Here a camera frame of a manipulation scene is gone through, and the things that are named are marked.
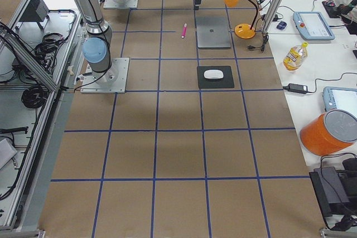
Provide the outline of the pink highlighter pen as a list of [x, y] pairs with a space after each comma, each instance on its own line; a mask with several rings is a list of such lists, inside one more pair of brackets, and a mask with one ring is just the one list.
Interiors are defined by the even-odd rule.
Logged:
[[186, 37], [186, 31], [187, 31], [187, 23], [184, 23], [182, 32], [181, 32], [181, 38], [184, 39]]

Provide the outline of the white computer mouse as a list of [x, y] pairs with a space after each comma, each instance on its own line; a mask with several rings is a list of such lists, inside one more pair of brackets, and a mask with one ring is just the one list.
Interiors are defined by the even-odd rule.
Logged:
[[220, 80], [224, 78], [224, 73], [221, 70], [210, 69], [204, 71], [204, 78], [208, 80]]

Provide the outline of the silver laptop notebook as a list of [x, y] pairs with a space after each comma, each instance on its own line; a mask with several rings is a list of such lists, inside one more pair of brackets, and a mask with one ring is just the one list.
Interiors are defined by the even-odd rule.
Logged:
[[221, 16], [196, 17], [199, 49], [231, 48], [228, 20]]

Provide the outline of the black mousepad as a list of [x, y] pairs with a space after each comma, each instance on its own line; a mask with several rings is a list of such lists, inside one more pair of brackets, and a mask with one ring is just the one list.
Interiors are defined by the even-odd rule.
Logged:
[[[204, 71], [210, 69], [221, 70], [224, 73], [224, 78], [220, 80], [205, 79]], [[197, 80], [200, 89], [230, 89], [234, 87], [234, 79], [230, 66], [199, 66], [197, 67]]]

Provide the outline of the dark blue pouch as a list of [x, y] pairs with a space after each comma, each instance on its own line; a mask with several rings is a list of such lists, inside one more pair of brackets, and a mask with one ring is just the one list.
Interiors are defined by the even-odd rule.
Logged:
[[287, 23], [284, 21], [279, 22], [279, 24], [276, 26], [276, 29], [278, 30], [284, 30], [287, 27]]

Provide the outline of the yellow snack bag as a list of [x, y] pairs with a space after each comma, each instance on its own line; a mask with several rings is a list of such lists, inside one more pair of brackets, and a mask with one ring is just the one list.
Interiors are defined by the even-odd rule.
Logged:
[[307, 58], [308, 42], [303, 42], [290, 48], [283, 60], [283, 64], [288, 71], [297, 70]]

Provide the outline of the teach pendant tablet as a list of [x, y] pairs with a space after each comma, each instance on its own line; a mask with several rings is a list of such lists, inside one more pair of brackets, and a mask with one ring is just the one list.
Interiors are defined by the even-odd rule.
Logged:
[[327, 86], [322, 98], [326, 111], [340, 109], [356, 116], [356, 89]]
[[294, 12], [294, 24], [306, 41], [331, 41], [335, 39], [330, 26], [321, 12]]

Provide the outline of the black power adapter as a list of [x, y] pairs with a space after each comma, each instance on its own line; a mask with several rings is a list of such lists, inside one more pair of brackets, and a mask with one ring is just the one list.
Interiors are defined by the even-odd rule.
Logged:
[[298, 94], [307, 94], [308, 89], [306, 85], [301, 85], [301, 84], [294, 84], [294, 83], [289, 83], [286, 86], [283, 86], [283, 89], [292, 93], [298, 93]]

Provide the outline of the orange round object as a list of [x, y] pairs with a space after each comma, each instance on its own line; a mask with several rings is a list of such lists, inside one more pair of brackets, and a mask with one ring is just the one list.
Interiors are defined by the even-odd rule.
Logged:
[[301, 129], [300, 140], [317, 156], [338, 152], [356, 142], [356, 117], [344, 110], [327, 111]]

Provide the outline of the black box equipment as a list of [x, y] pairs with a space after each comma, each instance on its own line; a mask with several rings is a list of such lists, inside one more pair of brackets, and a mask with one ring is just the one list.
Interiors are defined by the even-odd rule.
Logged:
[[342, 169], [320, 164], [309, 173], [323, 221], [332, 231], [348, 231], [356, 228], [356, 156], [344, 159]]

